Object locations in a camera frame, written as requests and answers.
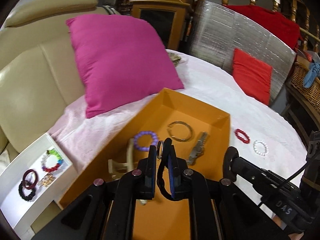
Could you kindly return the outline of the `beige hair claw clip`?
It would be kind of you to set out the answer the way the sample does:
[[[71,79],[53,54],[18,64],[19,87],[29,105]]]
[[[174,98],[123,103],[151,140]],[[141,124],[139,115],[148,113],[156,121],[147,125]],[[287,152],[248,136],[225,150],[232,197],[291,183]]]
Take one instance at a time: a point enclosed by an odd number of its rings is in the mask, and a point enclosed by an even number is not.
[[[127,143],[126,158],[124,162],[117,162],[113,159],[108,159],[108,172],[112,180],[119,180],[125,173],[135,169],[133,161],[134,140],[131,138]]]

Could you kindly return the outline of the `white jewelry box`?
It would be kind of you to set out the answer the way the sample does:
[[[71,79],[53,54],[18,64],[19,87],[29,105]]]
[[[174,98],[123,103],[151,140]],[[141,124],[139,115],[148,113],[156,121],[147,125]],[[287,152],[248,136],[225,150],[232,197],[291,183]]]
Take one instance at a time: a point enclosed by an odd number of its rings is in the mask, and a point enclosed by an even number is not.
[[[48,173],[55,180],[49,187],[39,187],[39,181]],[[70,159],[47,133],[9,164],[1,174],[1,212],[20,239],[32,239],[33,222],[51,202],[59,202],[76,175]],[[18,193],[21,181],[27,189],[36,188],[31,202],[23,200]]]

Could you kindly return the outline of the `white bed blanket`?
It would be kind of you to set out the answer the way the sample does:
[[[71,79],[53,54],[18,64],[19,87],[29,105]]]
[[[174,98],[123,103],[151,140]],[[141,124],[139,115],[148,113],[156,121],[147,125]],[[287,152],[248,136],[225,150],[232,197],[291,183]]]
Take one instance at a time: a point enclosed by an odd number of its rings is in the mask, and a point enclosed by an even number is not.
[[[282,116],[247,96],[225,71],[201,59],[188,58],[177,72],[184,88],[165,91],[86,118],[86,102],[80,97],[64,110],[50,129],[50,135],[74,164],[79,176],[63,194],[61,206],[67,206],[82,193],[94,176],[110,179],[108,159],[124,162],[129,139],[139,131],[150,130],[159,139],[168,137],[167,126],[174,123],[173,133],[186,136],[188,142],[175,142],[176,153],[187,158],[201,132],[207,132],[204,154],[195,170],[205,177],[222,177],[223,155],[229,146],[255,165],[287,178],[304,163],[306,149],[298,134]]]

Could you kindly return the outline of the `small red pillow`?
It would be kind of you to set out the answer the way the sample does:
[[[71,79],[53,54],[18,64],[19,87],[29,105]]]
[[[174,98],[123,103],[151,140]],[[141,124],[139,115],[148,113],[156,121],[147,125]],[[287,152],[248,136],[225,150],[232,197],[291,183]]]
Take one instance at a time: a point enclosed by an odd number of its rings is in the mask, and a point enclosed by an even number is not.
[[[235,48],[232,63],[232,76],[247,96],[269,105],[273,68]]]

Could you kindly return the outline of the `gold bead cluster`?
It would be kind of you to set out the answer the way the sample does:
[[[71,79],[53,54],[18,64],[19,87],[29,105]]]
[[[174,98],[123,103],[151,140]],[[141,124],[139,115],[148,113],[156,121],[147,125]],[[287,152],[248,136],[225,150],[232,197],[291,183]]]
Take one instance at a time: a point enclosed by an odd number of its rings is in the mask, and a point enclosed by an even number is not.
[[[55,180],[52,173],[46,174],[38,183],[39,187],[49,187],[51,183]]]

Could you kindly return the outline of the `beige crumpled cloth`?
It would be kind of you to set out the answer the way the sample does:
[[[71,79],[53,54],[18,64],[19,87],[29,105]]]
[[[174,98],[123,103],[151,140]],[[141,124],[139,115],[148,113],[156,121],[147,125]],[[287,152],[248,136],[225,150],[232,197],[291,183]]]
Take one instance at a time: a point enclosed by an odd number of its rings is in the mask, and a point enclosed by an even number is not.
[[[167,52],[170,61],[173,63],[175,67],[177,67],[179,64],[184,64],[188,61],[188,58],[182,57],[179,54],[172,53],[172,52]]]

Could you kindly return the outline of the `magenta pillow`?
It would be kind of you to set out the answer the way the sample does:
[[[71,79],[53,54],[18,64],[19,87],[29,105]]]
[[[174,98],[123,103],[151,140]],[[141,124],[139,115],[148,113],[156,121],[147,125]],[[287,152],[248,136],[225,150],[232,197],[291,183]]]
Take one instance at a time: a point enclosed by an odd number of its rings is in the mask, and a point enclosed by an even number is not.
[[[66,21],[85,87],[86,117],[184,87],[151,24],[123,15],[85,14]]]

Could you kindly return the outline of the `blue cloth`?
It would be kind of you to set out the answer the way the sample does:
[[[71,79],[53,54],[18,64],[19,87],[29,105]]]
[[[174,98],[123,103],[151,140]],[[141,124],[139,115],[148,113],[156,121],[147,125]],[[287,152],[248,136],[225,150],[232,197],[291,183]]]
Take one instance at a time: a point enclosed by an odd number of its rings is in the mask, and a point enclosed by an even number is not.
[[[309,71],[303,80],[303,87],[310,88],[315,78],[319,77],[320,65],[318,62],[313,62],[309,65]]]

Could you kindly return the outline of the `black fuzzy scrunchie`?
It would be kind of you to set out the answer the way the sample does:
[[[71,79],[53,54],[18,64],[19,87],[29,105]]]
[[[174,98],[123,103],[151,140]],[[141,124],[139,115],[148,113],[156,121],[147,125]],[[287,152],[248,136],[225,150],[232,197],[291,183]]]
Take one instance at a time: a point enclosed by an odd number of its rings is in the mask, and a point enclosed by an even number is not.
[[[27,189],[23,185],[23,181],[21,181],[18,186],[18,193],[23,200],[31,202],[36,195],[36,188],[34,187],[33,189]]]

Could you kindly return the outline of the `silver foil insulation sheet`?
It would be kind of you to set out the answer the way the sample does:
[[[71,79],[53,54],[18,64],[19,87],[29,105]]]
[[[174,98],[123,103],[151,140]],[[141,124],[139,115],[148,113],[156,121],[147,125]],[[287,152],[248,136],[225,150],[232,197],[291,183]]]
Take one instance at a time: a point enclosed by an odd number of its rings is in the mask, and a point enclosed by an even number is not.
[[[236,48],[273,68],[270,102],[274,102],[287,79],[296,53],[246,16],[223,5],[201,1],[193,18],[188,54],[231,73]]]

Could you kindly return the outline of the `beige leather headboard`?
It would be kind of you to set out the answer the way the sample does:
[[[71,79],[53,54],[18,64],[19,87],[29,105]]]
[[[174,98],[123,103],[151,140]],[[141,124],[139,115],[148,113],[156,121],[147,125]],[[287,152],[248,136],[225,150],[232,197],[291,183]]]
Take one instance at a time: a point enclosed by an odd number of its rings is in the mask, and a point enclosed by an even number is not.
[[[113,15],[98,0],[33,0],[1,30],[1,138],[22,152],[83,96],[66,21]]]

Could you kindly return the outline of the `large red cushion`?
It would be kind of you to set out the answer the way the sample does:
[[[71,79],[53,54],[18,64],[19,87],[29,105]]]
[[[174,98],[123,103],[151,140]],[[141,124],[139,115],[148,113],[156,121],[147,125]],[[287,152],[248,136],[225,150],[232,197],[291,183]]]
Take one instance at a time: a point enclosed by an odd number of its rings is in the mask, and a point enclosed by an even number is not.
[[[226,7],[261,25],[291,49],[297,48],[298,40],[302,39],[299,25],[280,12],[267,10],[257,5],[226,5]]]

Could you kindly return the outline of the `wooden stair railing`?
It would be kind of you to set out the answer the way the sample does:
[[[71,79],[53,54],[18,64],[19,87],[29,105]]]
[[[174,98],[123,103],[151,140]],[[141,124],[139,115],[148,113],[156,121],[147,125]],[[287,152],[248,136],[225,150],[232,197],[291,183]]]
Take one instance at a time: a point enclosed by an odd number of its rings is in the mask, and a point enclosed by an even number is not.
[[[230,0],[221,0],[223,5]],[[258,0],[249,0],[250,5],[256,5]],[[302,33],[300,48],[319,53],[319,19],[303,0],[272,0],[272,11],[284,14],[291,21],[297,23]]]

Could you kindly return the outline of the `wooden cabinet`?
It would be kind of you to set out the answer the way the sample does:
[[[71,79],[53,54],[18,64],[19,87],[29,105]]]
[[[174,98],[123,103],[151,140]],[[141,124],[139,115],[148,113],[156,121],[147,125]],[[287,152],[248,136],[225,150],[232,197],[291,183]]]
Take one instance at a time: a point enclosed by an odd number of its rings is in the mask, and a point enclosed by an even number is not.
[[[134,0],[131,15],[151,24],[167,49],[177,50],[192,0]]]

